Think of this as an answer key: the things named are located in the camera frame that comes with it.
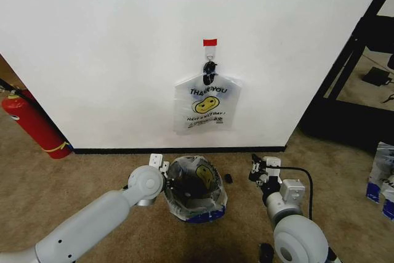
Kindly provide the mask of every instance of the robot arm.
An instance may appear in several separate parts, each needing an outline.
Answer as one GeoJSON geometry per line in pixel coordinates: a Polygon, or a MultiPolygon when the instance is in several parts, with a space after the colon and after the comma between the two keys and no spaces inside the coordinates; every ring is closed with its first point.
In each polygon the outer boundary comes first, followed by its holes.
{"type": "Polygon", "coordinates": [[[162,191],[162,155],[129,177],[128,188],[109,191],[68,218],[30,249],[1,253],[0,263],[70,263],[80,258],[121,224],[135,205],[152,204],[162,191]]]}
{"type": "Polygon", "coordinates": [[[320,227],[302,215],[305,186],[300,180],[281,180],[281,160],[252,155],[249,180],[263,191],[263,203],[274,229],[275,251],[282,262],[340,263],[320,227]]]}

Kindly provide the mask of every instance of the black object on floor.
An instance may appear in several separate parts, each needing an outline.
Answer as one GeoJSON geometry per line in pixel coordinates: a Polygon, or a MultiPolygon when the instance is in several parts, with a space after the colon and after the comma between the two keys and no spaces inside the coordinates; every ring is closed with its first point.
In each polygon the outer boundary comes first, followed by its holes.
{"type": "Polygon", "coordinates": [[[259,263],[273,262],[273,248],[269,243],[262,243],[260,245],[259,263]]]}
{"type": "Polygon", "coordinates": [[[388,76],[390,72],[384,71],[382,69],[372,67],[370,71],[363,77],[363,81],[366,83],[371,83],[374,86],[388,85],[392,79],[388,76]]]}
{"type": "Polygon", "coordinates": [[[224,179],[226,180],[227,183],[231,184],[233,183],[233,178],[230,174],[225,174],[224,179]]]}

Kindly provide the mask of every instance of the smiley face print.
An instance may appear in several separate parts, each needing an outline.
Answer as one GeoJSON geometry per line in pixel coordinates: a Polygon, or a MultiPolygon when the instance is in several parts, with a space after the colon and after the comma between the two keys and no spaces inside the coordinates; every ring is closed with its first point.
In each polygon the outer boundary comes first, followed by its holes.
{"type": "Polygon", "coordinates": [[[196,102],[193,104],[194,108],[193,110],[197,113],[200,114],[205,114],[208,111],[211,111],[212,109],[216,108],[219,106],[220,101],[217,97],[206,97],[204,100],[196,102]]]}

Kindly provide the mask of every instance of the black cable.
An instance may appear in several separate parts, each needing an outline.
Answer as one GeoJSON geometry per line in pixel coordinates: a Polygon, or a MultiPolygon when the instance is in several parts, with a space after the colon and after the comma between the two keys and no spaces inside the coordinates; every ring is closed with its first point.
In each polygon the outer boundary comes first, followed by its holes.
{"type": "Polygon", "coordinates": [[[294,166],[266,166],[268,169],[289,169],[293,171],[302,171],[306,173],[309,179],[309,219],[312,220],[312,207],[313,207],[313,181],[310,173],[303,168],[296,168],[294,166]]]}

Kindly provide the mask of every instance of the red fire extinguisher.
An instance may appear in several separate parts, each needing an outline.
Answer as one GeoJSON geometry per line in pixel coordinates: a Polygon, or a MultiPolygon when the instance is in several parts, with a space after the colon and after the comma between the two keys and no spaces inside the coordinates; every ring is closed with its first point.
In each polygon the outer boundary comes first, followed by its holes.
{"type": "Polygon", "coordinates": [[[1,105],[50,157],[59,159],[71,153],[70,144],[52,125],[28,90],[11,93],[1,105]]]}

